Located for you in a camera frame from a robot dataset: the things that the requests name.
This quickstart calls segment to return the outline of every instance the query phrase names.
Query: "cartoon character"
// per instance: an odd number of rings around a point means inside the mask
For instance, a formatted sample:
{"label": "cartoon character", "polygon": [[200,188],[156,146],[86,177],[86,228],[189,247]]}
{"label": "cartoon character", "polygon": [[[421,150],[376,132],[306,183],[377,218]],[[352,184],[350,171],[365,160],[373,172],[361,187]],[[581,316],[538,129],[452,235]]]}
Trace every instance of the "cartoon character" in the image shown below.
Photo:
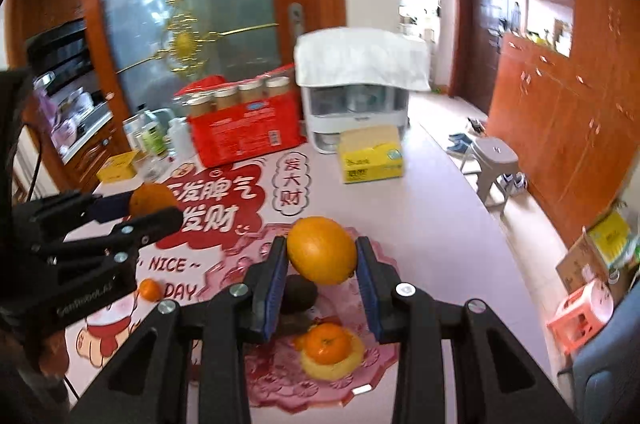
{"label": "cartoon character", "polygon": [[78,332],[76,351],[101,368],[113,357],[140,322],[131,325],[133,311],[138,306],[138,292],[98,310],[85,319],[86,327]]}

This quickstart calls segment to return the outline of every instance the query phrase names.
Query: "tiled floor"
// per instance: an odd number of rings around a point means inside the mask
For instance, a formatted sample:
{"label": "tiled floor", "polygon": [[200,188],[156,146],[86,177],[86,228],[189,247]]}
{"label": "tiled floor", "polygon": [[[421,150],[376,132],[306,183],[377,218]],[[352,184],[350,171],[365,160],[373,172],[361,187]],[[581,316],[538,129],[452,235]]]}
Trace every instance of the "tiled floor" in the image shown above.
{"label": "tiled floor", "polygon": [[[484,119],[486,115],[459,97],[451,99],[432,93],[420,93],[412,95],[409,117],[412,123],[420,124],[440,146],[446,148],[451,145],[448,139],[450,134],[465,131],[467,117]],[[456,164],[460,164],[459,158],[451,158]],[[571,403],[569,376],[556,376],[558,370],[564,368],[566,359],[556,347],[544,324],[566,296],[564,286],[556,274],[556,264],[566,254],[566,247],[546,214],[528,192],[511,198],[504,216],[496,214],[495,217],[508,241],[531,298],[538,306],[540,324],[545,333],[553,371],[552,381],[562,396]]]}

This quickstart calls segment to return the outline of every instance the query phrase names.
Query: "black cable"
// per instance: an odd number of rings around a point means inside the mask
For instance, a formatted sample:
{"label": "black cable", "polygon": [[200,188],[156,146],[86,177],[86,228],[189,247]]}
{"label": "black cable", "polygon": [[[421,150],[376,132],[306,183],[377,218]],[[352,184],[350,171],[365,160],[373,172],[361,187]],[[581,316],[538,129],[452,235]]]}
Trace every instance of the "black cable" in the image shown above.
{"label": "black cable", "polygon": [[40,164],[42,163],[42,135],[40,134],[40,130],[38,130],[38,128],[33,124],[25,122],[25,125],[31,128],[31,130],[36,134],[36,137],[38,138],[38,146],[40,146],[40,149],[38,150],[38,160],[36,161],[36,167],[33,170],[33,178],[31,179],[31,185],[29,186],[29,193],[27,193],[26,201],[28,202],[31,200],[31,197],[33,197],[33,191],[36,189],[36,180],[38,179],[38,172],[40,171]]}
{"label": "black cable", "polygon": [[78,392],[74,389],[73,385],[71,384],[71,382],[68,380],[68,378],[65,375],[65,382],[66,385],[69,387],[69,389],[71,390],[71,393],[74,394],[74,397],[76,398],[76,400],[80,400],[80,396],[78,395]]}

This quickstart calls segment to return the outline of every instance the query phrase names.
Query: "fruit plate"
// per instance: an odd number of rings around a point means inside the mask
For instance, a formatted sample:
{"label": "fruit plate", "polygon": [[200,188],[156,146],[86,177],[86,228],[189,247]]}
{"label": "fruit plate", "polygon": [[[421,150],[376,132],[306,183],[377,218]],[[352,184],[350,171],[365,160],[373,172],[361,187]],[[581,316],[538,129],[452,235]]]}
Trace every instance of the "fruit plate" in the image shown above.
{"label": "fruit plate", "polygon": [[[198,299],[209,300],[221,289],[242,281],[247,268],[265,260],[273,239],[286,236],[291,225],[267,224],[260,232],[244,235],[235,247],[225,251],[219,263],[205,273],[206,286],[198,293]],[[346,230],[354,239],[361,236],[353,227]],[[381,262],[398,269],[395,260],[384,256],[378,242],[371,241],[371,245]],[[289,265],[288,274],[295,273]],[[251,406],[277,406],[292,414],[313,406],[344,406],[354,397],[354,389],[366,387],[366,390],[355,390],[356,393],[373,390],[386,369],[398,360],[396,344],[378,344],[369,332],[355,277],[340,285],[319,286],[318,300],[306,315],[315,322],[340,323],[354,332],[366,348],[362,364],[351,375],[337,381],[315,380],[302,370],[292,337],[276,338],[257,346],[247,345],[244,370]],[[192,358],[196,364],[198,353],[198,349],[194,350]]]}

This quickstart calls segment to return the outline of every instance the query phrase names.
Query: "cabinet door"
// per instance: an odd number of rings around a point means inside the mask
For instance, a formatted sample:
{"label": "cabinet door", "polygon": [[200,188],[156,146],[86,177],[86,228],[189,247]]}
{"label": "cabinet door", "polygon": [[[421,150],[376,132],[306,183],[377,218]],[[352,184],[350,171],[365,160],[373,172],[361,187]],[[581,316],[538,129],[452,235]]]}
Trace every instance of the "cabinet door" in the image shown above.
{"label": "cabinet door", "polygon": [[616,51],[610,107],[630,131],[640,127],[640,0],[611,0]]}
{"label": "cabinet door", "polygon": [[568,188],[558,203],[560,230],[572,244],[615,199],[638,144],[628,135],[613,112],[602,116],[590,131],[586,151]]}
{"label": "cabinet door", "polygon": [[528,179],[550,205],[555,205],[576,171],[596,122],[596,112],[567,88],[559,92],[550,129]]}
{"label": "cabinet door", "polygon": [[520,169],[530,173],[537,160],[546,155],[547,136],[562,86],[534,65],[527,65],[520,99],[518,133],[512,149],[518,154]]}
{"label": "cabinet door", "polygon": [[574,0],[571,59],[585,80],[607,80],[614,48],[614,9],[610,0]]}
{"label": "cabinet door", "polygon": [[520,129],[518,108],[526,78],[525,68],[522,59],[506,54],[500,57],[486,132],[509,146],[514,143]]}

